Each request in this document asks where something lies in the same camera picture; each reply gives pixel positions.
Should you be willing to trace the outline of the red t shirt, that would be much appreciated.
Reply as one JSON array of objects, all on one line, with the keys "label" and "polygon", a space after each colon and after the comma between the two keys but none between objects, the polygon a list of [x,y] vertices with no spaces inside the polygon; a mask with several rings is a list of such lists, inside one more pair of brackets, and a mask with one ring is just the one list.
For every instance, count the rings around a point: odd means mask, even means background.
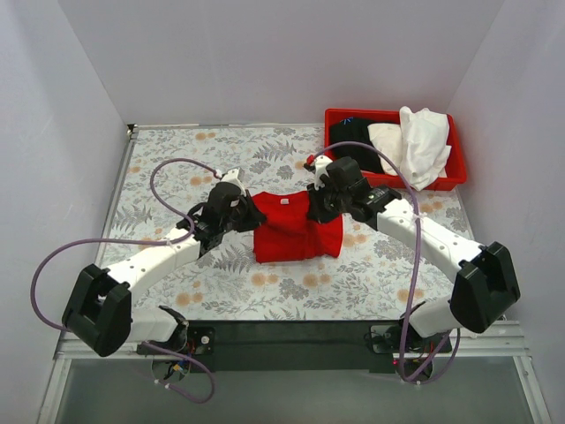
[{"label": "red t shirt", "polygon": [[259,263],[338,257],[343,243],[343,218],[318,223],[307,218],[308,193],[258,193],[252,197],[266,221],[253,232],[253,252]]}]

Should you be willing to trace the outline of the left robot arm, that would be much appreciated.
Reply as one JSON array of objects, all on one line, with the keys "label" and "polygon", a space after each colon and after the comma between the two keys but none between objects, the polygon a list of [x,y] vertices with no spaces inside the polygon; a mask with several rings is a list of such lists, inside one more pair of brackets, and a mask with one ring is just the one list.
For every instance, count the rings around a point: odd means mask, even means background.
[{"label": "left robot arm", "polygon": [[170,307],[134,311],[134,304],[164,277],[219,246],[226,233],[252,231],[265,220],[248,192],[233,183],[218,183],[162,245],[105,269],[94,264],[83,268],[64,310],[63,325],[101,357],[126,342],[153,342],[166,352],[181,352],[188,341],[188,321]]}]

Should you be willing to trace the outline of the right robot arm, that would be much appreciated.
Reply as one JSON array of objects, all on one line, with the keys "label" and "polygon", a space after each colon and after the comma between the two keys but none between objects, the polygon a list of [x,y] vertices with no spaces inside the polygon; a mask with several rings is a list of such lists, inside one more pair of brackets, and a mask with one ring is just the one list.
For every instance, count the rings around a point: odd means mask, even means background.
[{"label": "right robot arm", "polygon": [[416,307],[399,329],[401,344],[419,351],[432,336],[465,328],[485,332],[521,296],[509,250],[498,242],[490,246],[463,238],[434,220],[417,216],[411,203],[386,186],[370,186],[356,161],[336,161],[325,155],[308,158],[305,168],[314,181],[307,187],[308,217],[328,223],[350,215],[404,245],[431,262],[453,284],[450,295]]}]

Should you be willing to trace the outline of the black t shirt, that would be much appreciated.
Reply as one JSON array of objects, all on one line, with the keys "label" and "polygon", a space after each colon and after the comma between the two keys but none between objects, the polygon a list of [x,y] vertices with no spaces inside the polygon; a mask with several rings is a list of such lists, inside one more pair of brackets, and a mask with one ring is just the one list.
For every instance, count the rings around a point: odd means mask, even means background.
[{"label": "black t shirt", "polygon": [[[345,141],[355,141],[372,147],[373,144],[368,132],[368,126],[371,124],[375,124],[375,121],[359,117],[347,117],[329,127],[329,144],[334,145]],[[337,158],[351,157],[358,163],[361,170],[375,174],[384,173],[379,155],[367,148],[362,148],[358,145],[347,145],[333,148],[332,153]]]}]

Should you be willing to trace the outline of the cream t shirt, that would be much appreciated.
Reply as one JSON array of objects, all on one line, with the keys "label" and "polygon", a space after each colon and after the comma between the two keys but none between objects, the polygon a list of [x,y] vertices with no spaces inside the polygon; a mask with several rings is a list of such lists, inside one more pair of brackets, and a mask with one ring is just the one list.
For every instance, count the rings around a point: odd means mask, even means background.
[{"label": "cream t shirt", "polygon": [[401,126],[390,123],[375,123],[367,127],[369,140],[373,146],[384,154],[394,164],[393,167],[380,158],[383,171],[391,176],[396,176],[396,169],[400,167],[403,157],[403,136]]}]

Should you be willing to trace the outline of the white t shirt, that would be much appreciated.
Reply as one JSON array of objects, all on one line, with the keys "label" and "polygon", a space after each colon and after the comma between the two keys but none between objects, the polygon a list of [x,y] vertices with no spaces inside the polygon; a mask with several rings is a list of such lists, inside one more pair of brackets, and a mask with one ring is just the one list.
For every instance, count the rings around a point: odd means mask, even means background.
[{"label": "white t shirt", "polygon": [[400,171],[413,189],[421,191],[445,175],[451,153],[448,116],[428,108],[413,112],[403,106],[399,118],[403,137]]}]

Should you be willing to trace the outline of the red plastic bin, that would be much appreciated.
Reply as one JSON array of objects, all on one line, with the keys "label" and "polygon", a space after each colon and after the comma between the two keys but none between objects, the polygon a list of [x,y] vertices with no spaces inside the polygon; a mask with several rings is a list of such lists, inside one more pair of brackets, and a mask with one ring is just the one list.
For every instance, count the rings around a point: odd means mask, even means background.
[{"label": "red plastic bin", "polygon": [[[360,109],[340,109],[329,108],[325,111],[324,147],[329,146],[329,128],[331,125],[343,121],[345,118],[359,117],[370,119],[379,123],[399,124],[400,115],[394,110],[360,110]],[[456,122],[453,117],[447,114],[449,133],[447,144],[451,146],[450,155],[444,168],[446,176],[438,177],[426,190],[450,191],[456,186],[461,185],[467,180],[463,149],[461,147],[459,135],[456,129]],[[372,186],[386,185],[392,188],[404,188],[402,180],[398,176],[388,174],[378,174],[369,171],[362,171],[364,177]]]}]

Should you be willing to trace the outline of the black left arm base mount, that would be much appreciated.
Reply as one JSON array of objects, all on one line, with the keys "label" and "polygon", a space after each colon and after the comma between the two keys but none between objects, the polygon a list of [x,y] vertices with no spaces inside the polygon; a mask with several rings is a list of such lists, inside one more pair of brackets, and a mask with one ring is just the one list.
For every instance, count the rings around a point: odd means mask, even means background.
[{"label": "black left arm base mount", "polygon": [[214,342],[215,329],[213,327],[179,325],[167,341],[151,340],[150,344],[182,354],[208,355],[213,353]]}]

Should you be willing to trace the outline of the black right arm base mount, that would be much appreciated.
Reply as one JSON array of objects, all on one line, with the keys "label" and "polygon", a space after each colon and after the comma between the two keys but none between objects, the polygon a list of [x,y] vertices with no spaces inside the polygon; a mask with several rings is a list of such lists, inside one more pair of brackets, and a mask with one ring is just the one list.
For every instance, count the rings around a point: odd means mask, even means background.
[{"label": "black right arm base mount", "polygon": [[[370,327],[364,335],[365,345],[374,353],[399,353],[402,325],[377,324]],[[429,353],[442,340],[445,334],[421,337],[411,326],[408,327],[405,351],[407,353]]]}]

